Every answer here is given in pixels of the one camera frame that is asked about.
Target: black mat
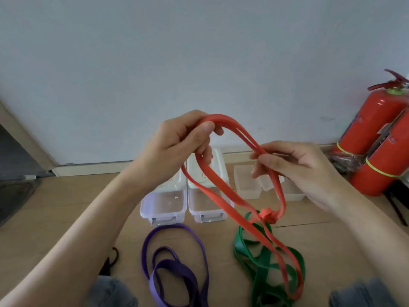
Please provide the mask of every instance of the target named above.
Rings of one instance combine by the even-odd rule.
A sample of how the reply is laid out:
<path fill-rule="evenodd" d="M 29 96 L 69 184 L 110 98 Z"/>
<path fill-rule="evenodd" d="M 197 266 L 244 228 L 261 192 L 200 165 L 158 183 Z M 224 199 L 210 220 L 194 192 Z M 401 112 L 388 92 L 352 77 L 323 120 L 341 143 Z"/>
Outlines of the black mat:
<path fill-rule="evenodd" d="M 39 184 L 39 179 L 0 183 L 0 226 L 25 204 Z"/>

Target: purple loop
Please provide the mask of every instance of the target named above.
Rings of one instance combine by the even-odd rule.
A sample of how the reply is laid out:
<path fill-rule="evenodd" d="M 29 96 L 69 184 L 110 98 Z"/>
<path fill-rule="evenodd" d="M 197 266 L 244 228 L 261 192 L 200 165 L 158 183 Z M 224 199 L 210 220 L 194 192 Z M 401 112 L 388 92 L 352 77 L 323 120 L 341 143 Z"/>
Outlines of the purple loop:
<path fill-rule="evenodd" d="M 169 247 L 167 246 L 162 246 L 158 248 L 154 253 L 152 257 L 152 266 L 154 267 L 153 272 L 151 275 L 148 273 L 148 265 L 147 265 L 147 251 L 148 251 L 148 244 L 151 238 L 160 230 L 164 230 L 167 228 L 182 228 L 186 229 L 191 233 L 191 235 L 196 239 L 196 241 L 200 244 L 203 252 L 203 258 L 204 258 L 204 263 L 206 266 L 206 280 L 203 283 L 202 286 L 202 291 L 199 292 L 198 289 L 198 284 L 197 284 L 197 279 L 192 270 L 190 270 L 186 265 L 182 264 L 177 257 L 176 253 Z M 207 259 L 206 259 L 206 253 L 205 253 L 205 247 L 201 240 L 193 233 L 192 229 L 184 224 L 172 224 L 172 225 L 163 225 L 156 227 L 154 230 L 152 230 L 148 236 L 146 237 L 144 244 L 142 246 L 142 255 L 141 255 L 141 264 L 142 264 L 142 270 L 145 274 L 145 277 L 149 280 L 149 288 L 151 290 L 151 294 L 153 296 L 153 299 L 155 300 L 157 306 L 159 307 L 175 307 L 169 303 L 167 303 L 164 300 L 164 291 L 163 291 L 163 286 L 160 281 L 160 277 L 157 273 L 158 269 L 167 269 L 171 273 L 175 274 L 176 276 L 181 276 L 183 277 L 184 283 L 186 285 L 186 288 L 189 293 L 189 304 L 187 306 L 183 307 L 188 307 L 188 306 L 194 306 L 194 307 L 208 307 L 207 303 L 207 292 L 209 290 L 209 268 L 207 265 Z M 161 251 L 169 251 L 174 259 L 163 259 L 159 261 L 157 264 L 155 264 L 156 257 Z M 155 278 L 157 280 L 157 283 L 159 285 L 159 294 L 156 290 L 155 287 Z"/>

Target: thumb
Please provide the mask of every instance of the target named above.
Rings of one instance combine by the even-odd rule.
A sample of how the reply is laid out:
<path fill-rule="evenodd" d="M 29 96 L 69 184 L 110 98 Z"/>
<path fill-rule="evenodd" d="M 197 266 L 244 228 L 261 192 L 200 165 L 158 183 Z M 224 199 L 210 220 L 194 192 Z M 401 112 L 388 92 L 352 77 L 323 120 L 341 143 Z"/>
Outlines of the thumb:
<path fill-rule="evenodd" d="M 284 158 L 271 155 L 271 154 L 262 154 L 258 157 L 258 161 L 264 166 L 271 168 L 291 179 L 291 177 L 297 174 L 300 170 L 298 165 L 288 162 Z"/>
<path fill-rule="evenodd" d="M 209 138 L 215 127 L 213 122 L 204 122 L 192 129 L 187 137 L 177 145 L 179 153 L 188 158 Z"/>

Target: knot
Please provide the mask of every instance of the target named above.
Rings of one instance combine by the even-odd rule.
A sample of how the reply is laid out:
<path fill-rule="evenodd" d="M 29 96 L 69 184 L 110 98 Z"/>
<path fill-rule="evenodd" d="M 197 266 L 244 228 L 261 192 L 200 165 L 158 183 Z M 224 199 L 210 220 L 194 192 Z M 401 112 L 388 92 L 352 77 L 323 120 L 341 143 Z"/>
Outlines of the knot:
<path fill-rule="evenodd" d="M 267 222 L 269 224 L 275 224 L 277 222 L 277 217 L 276 217 L 277 212 L 271 210 L 271 208 L 264 208 L 263 210 L 260 211 L 258 214 L 264 222 Z M 258 219 L 256 217 L 253 217 L 251 219 L 251 223 L 257 222 Z"/>

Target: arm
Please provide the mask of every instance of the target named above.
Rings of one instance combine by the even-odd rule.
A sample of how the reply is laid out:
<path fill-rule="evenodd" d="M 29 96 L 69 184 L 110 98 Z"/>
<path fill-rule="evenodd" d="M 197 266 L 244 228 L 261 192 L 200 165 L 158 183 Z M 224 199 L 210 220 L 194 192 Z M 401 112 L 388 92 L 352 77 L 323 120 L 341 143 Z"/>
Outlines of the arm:
<path fill-rule="evenodd" d="M 210 163 L 213 122 L 192 111 L 161 124 L 142 154 L 95 198 L 43 260 L 0 301 L 8 306 L 78 306 L 95 282 L 126 219 L 140 200 L 197 152 Z"/>
<path fill-rule="evenodd" d="M 409 236 L 343 177 L 314 144 L 274 141 L 262 146 L 277 155 L 258 157 L 253 177 L 265 167 L 287 176 L 320 208 L 335 214 L 350 229 L 391 295 L 409 306 Z"/>

